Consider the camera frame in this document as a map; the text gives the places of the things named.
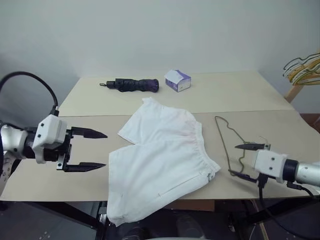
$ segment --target tabletop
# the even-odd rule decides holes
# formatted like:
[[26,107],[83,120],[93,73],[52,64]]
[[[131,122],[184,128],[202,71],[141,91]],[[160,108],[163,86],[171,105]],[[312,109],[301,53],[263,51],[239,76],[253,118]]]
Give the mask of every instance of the tabletop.
[[[272,151],[288,154],[291,159],[308,163],[319,161],[319,134],[307,125],[295,110],[195,113],[194,116],[202,123],[207,154],[221,166],[221,170],[209,184],[185,195],[183,199],[256,199],[259,196],[255,183],[230,176],[214,116],[227,119],[230,126],[235,128],[246,141],[258,143],[267,141],[271,144]],[[129,117],[129,115],[63,117],[69,127],[92,128],[108,135],[108,138],[104,139],[75,136],[72,140],[70,164],[96,162],[107,165],[90,172],[63,172],[56,170],[54,162],[37,164],[34,159],[26,159],[9,178],[0,200],[106,201],[108,199],[108,154],[130,145],[117,135]],[[242,152],[234,146],[241,144],[241,141],[226,128],[223,121],[219,123],[231,158],[231,167],[239,170],[237,158]],[[244,160],[244,173],[252,177],[257,176],[252,169],[254,155],[254,152],[248,152]],[[268,181],[264,189],[266,198],[305,195],[304,191],[287,188],[273,179]]]
[[191,87],[175,92],[164,76],[123,77],[158,79],[157,93],[119,92],[99,83],[115,77],[82,77],[59,108],[61,117],[132,115],[141,99],[153,97],[159,103],[191,113],[293,110],[294,108],[256,71],[190,74]]

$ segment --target elastic waistband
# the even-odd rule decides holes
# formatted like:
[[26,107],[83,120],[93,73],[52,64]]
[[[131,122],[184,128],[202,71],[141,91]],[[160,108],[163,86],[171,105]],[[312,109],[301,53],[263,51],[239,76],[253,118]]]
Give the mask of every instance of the elastic waistband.
[[212,170],[215,173],[218,172],[221,169],[221,167],[208,156],[205,149],[205,140],[202,135],[202,124],[198,121],[195,122],[195,137],[196,137],[196,144],[200,150],[202,159],[212,168]]

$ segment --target floor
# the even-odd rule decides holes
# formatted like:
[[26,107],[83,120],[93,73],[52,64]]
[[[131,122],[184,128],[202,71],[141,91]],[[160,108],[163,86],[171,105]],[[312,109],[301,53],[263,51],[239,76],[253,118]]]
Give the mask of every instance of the floor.
[[[69,202],[70,205],[88,213],[96,215],[98,203],[96,202]],[[237,236],[228,227],[228,214],[226,212],[243,212],[244,205],[241,201],[216,202],[216,214],[192,213],[192,217],[203,227],[206,238],[213,240],[236,240]],[[279,218],[284,225],[302,234],[320,236],[320,203],[311,205],[294,213]],[[165,237],[175,231],[175,221],[166,213],[151,215],[146,219],[147,225],[154,226],[154,237]],[[110,229],[108,240],[121,239],[130,226]],[[298,240],[286,231],[279,228],[272,221],[265,223],[265,228],[270,240]],[[40,209],[22,202],[11,202],[6,211],[0,212],[0,239],[1,240],[94,240],[95,231],[62,219]],[[252,233],[251,240],[260,240],[262,233],[257,226]]]

